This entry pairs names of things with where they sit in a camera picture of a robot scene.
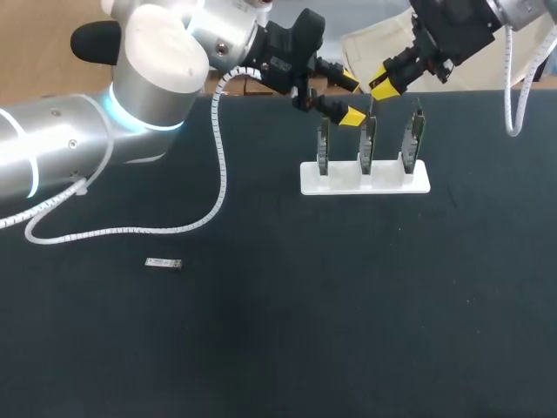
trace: small metal component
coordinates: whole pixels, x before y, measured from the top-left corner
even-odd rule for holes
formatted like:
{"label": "small metal component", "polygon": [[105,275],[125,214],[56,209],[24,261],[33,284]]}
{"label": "small metal component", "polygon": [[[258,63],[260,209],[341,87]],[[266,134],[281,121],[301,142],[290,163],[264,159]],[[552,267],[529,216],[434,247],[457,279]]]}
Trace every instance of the small metal component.
{"label": "small metal component", "polygon": [[426,128],[426,117],[418,101],[418,108],[414,112],[402,139],[402,164],[406,174],[413,174],[418,160],[419,147]]}
{"label": "small metal component", "polygon": [[221,57],[227,55],[228,54],[228,45],[226,45],[224,42],[221,42],[221,43],[217,44],[217,53]]}
{"label": "small metal component", "polygon": [[329,118],[322,118],[321,126],[317,130],[317,163],[321,176],[329,175],[330,127],[331,121]]}
{"label": "small metal component", "polygon": [[375,147],[375,134],[377,132],[377,118],[368,114],[366,122],[360,128],[359,163],[362,174],[369,176],[372,173],[373,148]]}
{"label": "small metal component", "polygon": [[148,267],[168,268],[171,270],[182,270],[182,260],[166,260],[166,259],[147,259],[145,265]]}

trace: white cable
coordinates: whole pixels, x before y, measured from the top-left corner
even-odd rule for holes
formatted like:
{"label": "white cable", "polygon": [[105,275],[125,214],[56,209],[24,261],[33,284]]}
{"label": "white cable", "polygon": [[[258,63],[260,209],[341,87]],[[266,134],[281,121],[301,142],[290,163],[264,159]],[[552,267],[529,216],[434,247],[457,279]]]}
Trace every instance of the white cable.
{"label": "white cable", "polygon": [[547,35],[541,43],[540,48],[536,51],[534,60],[528,67],[524,83],[522,84],[522,90],[520,91],[519,103],[516,107],[516,125],[513,124],[513,105],[511,100],[511,89],[513,87],[511,80],[513,73],[513,31],[510,26],[506,26],[505,32],[507,39],[505,53],[505,125],[507,127],[507,133],[511,137],[516,137],[519,135],[520,131],[522,131],[528,95],[530,94],[536,71],[547,57],[549,57],[555,45],[557,45],[557,26],[549,32],[549,35]]}
{"label": "white cable", "polygon": [[[40,220],[42,218],[44,218],[47,214],[52,212],[53,209],[55,209],[56,207],[61,205],[73,193],[75,193],[76,190],[79,189],[79,187],[77,187],[76,190],[73,190],[73,191],[68,189],[68,191],[66,191],[66,192],[68,192],[70,194],[65,199],[61,199],[58,202],[51,202],[51,204],[49,206],[47,206],[46,208],[43,208],[41,211],[39,211],[39,213],[36,213],[35,215],[31,215],[31,216],[34,216],[34,217],[31,220],[31,222],[27,225],[27,227],[25,228],[25,237],[30,242],[33,242],[35,244],[55,245],[55,244],[61,244],[61,243],[64,243],[64,242],[77,241],[77,240],[80,240],[80,239],[88,239],[88,238],[99,237],[99,236],[104,236],[104,235],[114,235],[114,234],[124,234],[124,233],[147,233],[147,234],[158,234],[158,235],[188,233],[190,231],[198,229],[201,226],[206,225],[207,223],[209,223],[217,215],[217,213],[220,211],[220,208],[222,207],[222,205],[225,201],[226,186],[227,186],[225,150],[223,148],[222,137],[221,137],[221,134],[220,134],[220,126],[219,126],[219,123],[218,123],[218,105],[220,103],[220,97],[223,93],[223,90],[226,87],[226,85],[228,84],[228,82],[230,82],[230,80],[232,80],[233,78],[235,78],[237,76],[242,76],[242,75],[246,75],[246,76],[249,76],[251,78],[255,78],[257,80],[261,79],[261,73],[259,72],[259,70],[255,70],[253,68],[247,68],[247,67],[236,67],[232,71],[228,72],[227,74],[225,74],[223,76],[223,78],[218,83],[217,89],[215,90],[215,93],[213,94],[213,97],[212,97],[211,121],[212,121],[213,134],[214,134],[214,137],[215,137],[215,145],[217,147],[218,164],[219,164],[219,167],[220,167],[220,190],[219,190],[219,193],[218,193],[217,202],[215,203],[214,207],[202,219],[200,219],[197,222],[195,222],[193,224],[190,224],[188,226],[180,226],[180,227],[174,227],[174,228],[143,228],[143,227],[127,226],[127,227],[120,227],[120,228],[108,228],[108,229],[102,229],[102,230],[98,230],[98,231],[91,231],[89,233],[74,233],[74,234],[71,234],[71,235],[65,235],[63,237],[54,238],[54,239],[38,239],[38,238],[34,237],[33,236],[33,229],[37,226],[37,224],[40,222]],[[97,172],[95,173],[95,174],[97,174],[97,176],[93,175],[93,177],[91,177],[91,179],[89,180],[87,185],[90,185],[92,183],[92,181],[94,181],[94,178],[98,177],[98,175],[102,172],[102,169],[99,166],[99,170],[97,170]]]}

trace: white holder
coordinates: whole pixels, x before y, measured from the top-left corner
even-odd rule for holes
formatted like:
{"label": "white holder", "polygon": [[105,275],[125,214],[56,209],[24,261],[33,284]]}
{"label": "white holder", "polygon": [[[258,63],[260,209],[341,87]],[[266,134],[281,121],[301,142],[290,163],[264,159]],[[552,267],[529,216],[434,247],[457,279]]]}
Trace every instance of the white holder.
{"label": "white holder", "polygon": [[319,174],[317,162],[303,163],[300,179],[304,195],[421,194],[431,190],[424,162],[416,161],[414,173],[406,174],[400,153],[396,160],[373,161],[371,175],[362,174],[359,156],[356,161],[330,161],[328,176]]}

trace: coiled cable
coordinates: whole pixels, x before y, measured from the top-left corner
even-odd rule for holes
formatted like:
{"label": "coiled cable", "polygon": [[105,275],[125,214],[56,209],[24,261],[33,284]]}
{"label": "coiled cable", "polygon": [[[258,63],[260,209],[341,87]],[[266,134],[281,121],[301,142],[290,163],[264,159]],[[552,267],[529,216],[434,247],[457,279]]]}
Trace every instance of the coiled cable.
{"label": "coiled cable", "polygon": [[513,104],[511,99],[511,89],[513,87],[511,80],[513,73],[513,30],[510,26],[505,27],[505,35],[505,125],[507,133],[511,137],[516,137],[522,131],[528,96],[530,94],[530,90],[532,89],[532,83],[534,82],[536,71],[538,70],[538,67],[547,59],[547,57],[549,57],[549,54],[551,54],[554,50],[555,45],[557,45],[557,26],[549,32],[549,35],[547,35],[541,43],[540,47],[536,51],[534,60],[528,67],[527,74],[524,77],[524,82],[522,84],[522,90],[520,91],[519,102],[516,107],[515,123],[513,123]]}

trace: black table surface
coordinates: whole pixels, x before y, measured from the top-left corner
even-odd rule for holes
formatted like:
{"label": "black table surface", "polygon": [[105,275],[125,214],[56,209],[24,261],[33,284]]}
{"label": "black table surface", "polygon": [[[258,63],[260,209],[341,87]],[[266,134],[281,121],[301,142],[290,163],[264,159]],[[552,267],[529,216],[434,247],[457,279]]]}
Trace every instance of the black table surface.
{"label": "black table surface", "polygon": [[[210,225],[52,247],[1,231],[0,416],[557,416],[557,92],[533,93],[519,138],[500,93],[420,98],[428,195],[304,197],[319,115],[231,98]],[[413,100],[381,106],[376,158],[396,157]],[[166,158],[109,169],[37,233],[204,215],[209,105]],[[359,133],[332,134],[355,159]]]}

